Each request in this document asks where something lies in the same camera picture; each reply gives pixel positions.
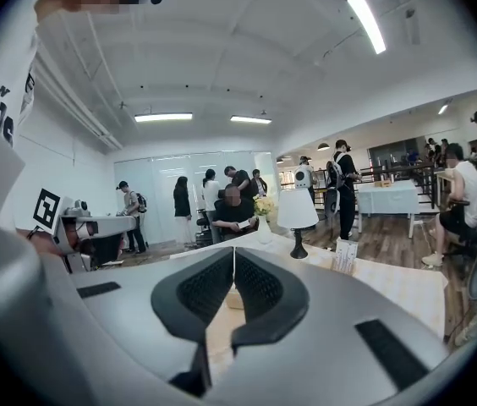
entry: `hand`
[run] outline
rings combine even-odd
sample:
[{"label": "hand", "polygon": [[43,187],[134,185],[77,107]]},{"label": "hand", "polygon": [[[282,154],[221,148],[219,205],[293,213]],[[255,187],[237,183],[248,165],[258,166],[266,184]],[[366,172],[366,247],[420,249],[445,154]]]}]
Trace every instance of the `hand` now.
[{"label": "hand", "polygon": [[229,228],[231,228],[231,230],[233,230],[235,233],[240,232],[240,227],[238,222],[231,222],[229,225]]}]

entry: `black slot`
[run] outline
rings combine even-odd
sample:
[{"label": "black slot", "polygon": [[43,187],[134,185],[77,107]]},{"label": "black slot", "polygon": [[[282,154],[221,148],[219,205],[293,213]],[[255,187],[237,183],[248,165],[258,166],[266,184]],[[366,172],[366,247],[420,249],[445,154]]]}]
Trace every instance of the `black slot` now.
[{"label": "black slot", "polygon": [[378,320],[355,325],[374,356],[399,391],[413,385],[428,373],[426,367]]},{"label": "black slot", "polygon": [[106,294],[120,288],[115,282],[96,284],[94,286],[88,286],[85,288],[78,288],[79,296],[84,298],[89,298],[91,296],[97,296],[98,294]]}]

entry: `flower vase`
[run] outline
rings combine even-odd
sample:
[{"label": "flower vase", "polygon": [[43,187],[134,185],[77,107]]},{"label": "flower vase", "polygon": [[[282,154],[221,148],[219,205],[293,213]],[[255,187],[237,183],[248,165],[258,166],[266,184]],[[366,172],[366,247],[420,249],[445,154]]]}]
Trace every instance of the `flower vase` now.
[{"label": "flower vase", "polygon": [[272,241],[272,232],[266,223],[266,216],[259,216],[259,227],[257,229],[257,238],[261,244],[268,244]]}]

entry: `black lamp stand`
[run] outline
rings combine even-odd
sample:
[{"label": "black lamp stand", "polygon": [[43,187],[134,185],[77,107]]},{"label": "black lamp stand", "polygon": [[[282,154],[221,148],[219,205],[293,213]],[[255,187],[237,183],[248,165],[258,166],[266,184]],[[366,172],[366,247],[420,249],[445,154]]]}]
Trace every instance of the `black lamp stand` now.
[{"label": "black lamp stand", "polygon": [[295,248],[289,253],[294,259],[305,259],[308,253],[303,246],[303,237],[300,228],[295,228]]}]

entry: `floor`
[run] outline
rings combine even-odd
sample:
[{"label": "floor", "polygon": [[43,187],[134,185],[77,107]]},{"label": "floor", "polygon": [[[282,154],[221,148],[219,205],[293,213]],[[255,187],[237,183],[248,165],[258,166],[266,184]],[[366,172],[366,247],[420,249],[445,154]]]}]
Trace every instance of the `floor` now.
[{"label": "floor", "polygon": [[[425,269],[421,257],[433,252],[434,239],[428,234],[431,228],[430,216],[417,216],[414,226],[414,236],[408,238],[408,221],[406,216],[373,215],[364,217],[363,232],[358,233],[356,226],[353,229],[352,240],[359,242],[357,256],[361,259],[387,263],[389,265],[404,266],[414,269]],[[276,218],[272,218],[269,226],[272,232],[292,238],[292,233],[276,225]],[[336,248],[336,239],[339,235],[339,224],[335,221],[331,231],[327,220],[320,221],[315,230],[304,232],[304,242],[320,248]],[[182,246],[175,242],[151,245],[146,255],[126,255],[122,266],[137,266],[146,263],[164,261],[172,254],[184,252]],[[450,349],[453,349],[454,338],[468,325],[477,311],[477,303],[470,303],[466,293],[465,283],[456,268],[457,261],[448,260],[444,263],[441,272],[449,284],[446,288],[446,338]]]}]

